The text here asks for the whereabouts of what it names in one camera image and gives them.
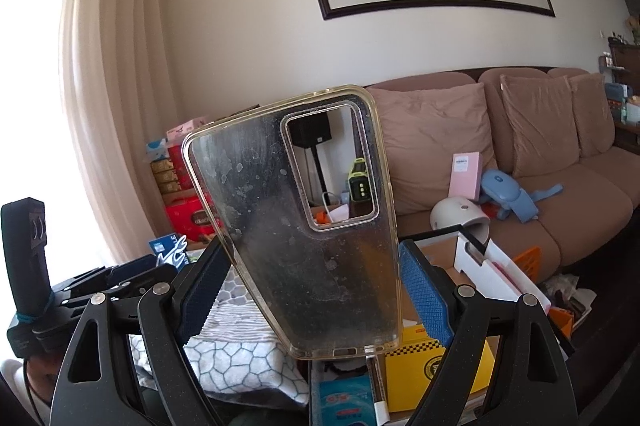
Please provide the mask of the right hand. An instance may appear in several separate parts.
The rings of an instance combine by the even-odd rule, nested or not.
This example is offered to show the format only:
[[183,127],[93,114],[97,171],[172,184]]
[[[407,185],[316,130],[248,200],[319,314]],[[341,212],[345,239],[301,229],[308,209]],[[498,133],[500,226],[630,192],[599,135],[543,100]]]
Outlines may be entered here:
[[30,388],[44,402],[52,401],[63,358],[60,352],[45,352],[25,361]]

